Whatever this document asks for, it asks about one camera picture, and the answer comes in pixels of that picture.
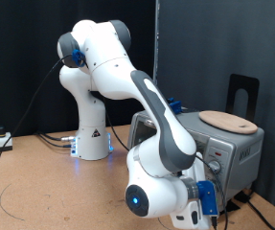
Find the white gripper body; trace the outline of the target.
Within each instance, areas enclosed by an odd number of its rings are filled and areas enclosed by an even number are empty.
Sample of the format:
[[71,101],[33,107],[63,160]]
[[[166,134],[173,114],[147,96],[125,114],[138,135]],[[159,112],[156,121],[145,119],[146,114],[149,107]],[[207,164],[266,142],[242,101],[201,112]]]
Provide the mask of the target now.
[[212,215],[212,184],[205,180],[202,161],[196,159],[193,165],[183,172],[180,180],[186,186],[188,197],[180,211],[171,213],[173,226],[185,230],[209,230]]

